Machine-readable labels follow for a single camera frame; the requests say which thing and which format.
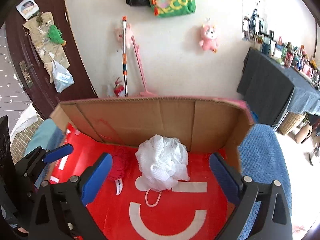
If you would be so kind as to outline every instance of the blue knitted blanket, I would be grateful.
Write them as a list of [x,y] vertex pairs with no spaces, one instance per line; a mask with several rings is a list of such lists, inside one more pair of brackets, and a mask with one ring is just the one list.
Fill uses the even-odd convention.
[[[238,147],[242,175],[249,175],[255,182],[270,184],[274,179],[281,182],[291,214],[291,185],[282,150],[273,129],[255,124]],[[238,240],[248,237],[254,224],[260,203],[255,203],[249,219]]]

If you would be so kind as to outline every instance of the framed picture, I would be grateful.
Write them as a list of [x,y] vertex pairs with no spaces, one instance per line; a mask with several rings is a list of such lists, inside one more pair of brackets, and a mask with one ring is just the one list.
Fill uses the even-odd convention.
[[40,10],[34,0],[23,0],[16,6],[16,8],[26,20]]

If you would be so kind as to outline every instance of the screw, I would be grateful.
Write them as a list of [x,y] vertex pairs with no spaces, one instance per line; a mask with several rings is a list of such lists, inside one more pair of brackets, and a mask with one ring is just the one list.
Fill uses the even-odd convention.
[[77,182],[78,179],[79,179],[78,176],[71,176],[70,181],[71,181],[71,182]]
[[42,187],[45,187],[45,186],[47,186],[48,184],[49,184],[49,183],[48,183],[47,180],[44,180],[44,181],[41,182],[41,186],[42,186]]
[[248,182],[248,183],[252,182],[252,179],[251,179],[251,177],[249,177],[249,176],[244,176],[244,177],[243,177],[243,180],[244,180],[245,182]]
[[279,180],[277,180],[277,179],[273,183],[278,187],[281,186],[281,182]]

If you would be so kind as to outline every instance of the dark blue tablecloth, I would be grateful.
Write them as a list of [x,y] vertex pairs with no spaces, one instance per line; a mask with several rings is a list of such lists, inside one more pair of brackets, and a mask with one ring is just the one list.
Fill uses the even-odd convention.
[[277,126],[287,111],[320,115],[320,92],[293,68],[282,67],[250,48],[237,92],[244,95],[259,123]]

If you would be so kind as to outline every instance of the wire grid panel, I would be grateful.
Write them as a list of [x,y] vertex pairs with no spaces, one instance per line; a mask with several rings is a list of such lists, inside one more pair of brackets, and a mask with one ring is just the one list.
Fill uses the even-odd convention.
[[38,115],[38,121],[27,127],[15,136],[12,145],[10,146],[11,156],[13,163],[16,164],[23,158],[28,143],[31,141],[33,135],[38,130],[39,126],[43,122],[42,118]]

